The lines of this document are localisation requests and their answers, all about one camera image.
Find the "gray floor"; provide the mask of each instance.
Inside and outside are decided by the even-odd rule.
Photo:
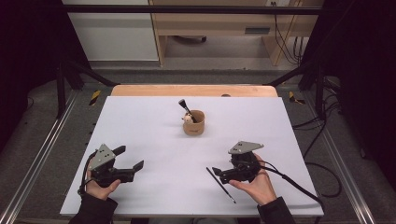
[[[163,67],[145,62],[96,63],[95,67],[101,69],[98,72],[103,76],[121,83],[213,84],[267,83],[294,67],[283,61],[280,66],[274,68],[270,65],[265,51],[257,49],[263,49],[259,38],[209,37],[205,43],[175,38],[170,39]],[[56,223],[55,220],[68,219],[59,215],[64,195],[76,174],[106,96],[111,93],[111,88],[86,76],[84,79],[87,83],[83,91],[67,89],[68,95],[77,95],[73,109],[56,137],[46,161],[43,162],[33,187],[28,190],[27,197],[23,198],[15,223],[45,223],[43,219],[49,220],[48,223]],[[298,77],[277,88],[279,96],[284,99],[292,124],[302,123],[314,117],[310,104],[300,105],[289,100],[289,93],[293,91],[297,99],[312,102],[312,91],[295,90],[294,84],[297,81]],[[101,95],[95,105],[89,105],[96,90],[101,90]],[[55,82],[32,90],[29,96],[32,106],[24,113],[20,125],[0,156],[0,211],[7,209],[56,121]],[[303,153],[317,133],[318,128],[295,131]],[[351,173],[350,178],[356,183],[369,214],[375,221],[360,220],[356,201],[353,195],[350,195],[346,183],[338,197],[321,197],[326,210],[320,223],[396,223],[396,193],[376,163],[361,158],[359,144],[337,110],[330,114],[326,133],[314,144],[306,161],[319,163],[337,172],[337,164],[334,164],[329,150],[329,136],[333,142],[332,147],[336,148],[346,163]],[[308,166],[308,170],[319,193],[336,192],[335,179],[329,173],[313,166]],[[33,222],[28,222],[28,218],[32,218]],[[299,223],[313,223],[312,218],[299,217],[297,220]]]

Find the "white tabletop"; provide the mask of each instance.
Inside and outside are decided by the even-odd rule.
[[[188,136],[182,129],[185,113],[178,104],[205,112],[205,131]],[[279,172],[315,194],[301,151],[281,98],[109,96],[96,124],[76,177],[61,210],[78,212],[77,194],[83,166],[99,146],[126,146],[114,167],[132,168],[144,160],[134,182],[121,184],[110,198],[116,214],[128,217],[256,217],[256,203],[230,185],[224,187],[233,203],[206,167],[233,168],[228,150],[238,141],[264,144],[255,150]],[[277,196],[282,196],[294,216],[322,216],[317,202],[286,180],[271,176]]]

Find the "hand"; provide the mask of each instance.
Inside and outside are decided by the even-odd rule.
[[[264,166],[265,162],[262,161],[262,158],[256,153],[254,155],[257,160],[260,161],[260,165]],[[276,194],[272,186],[270,176],[264,169],[260,169],[259,173],[250,183],[230,180],[229,184],[246,192],[259,205],[265,205],[276,199]]]
[[[91,171],[87,171],[87,177],[91,178]],[[96,183],[96,181],[92,180],[87,183],[87,193],[91,194],[91,196],[101,199],[107,200],[107,197],[110,193],[112,193],[120,184],[120,180],[115,180],[113,183],[110,184],[107,188],[102,188]]]

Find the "black pen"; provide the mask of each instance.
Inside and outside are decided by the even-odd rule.
[[[213,176],[213,178],[215,178],[216,182],[218,182],[218,184],[221,186],[222,189],[224,189],[224,192],[228,195],[228,197],[231,198],[231,200],[233,200],[234,203],[236,203],[236,201],[233,199],[233,197],[231,197],[230,193],[227,191],[226,188],[224,188],[221,183],[218,181],[218,179],[213,175],[213,173],[209,170],[209,168],[206,167],[206,170]]]

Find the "black cloth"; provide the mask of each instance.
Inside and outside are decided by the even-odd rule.
[[[295,223],[282,197],[262,206],[257,205],[257,209],[259,210],[260,217],[266,224]]]
[[[110,198],[103,201],[86,193],[82,197],[78,213],[69,221],[69,224],[109,224],[117,205]]]

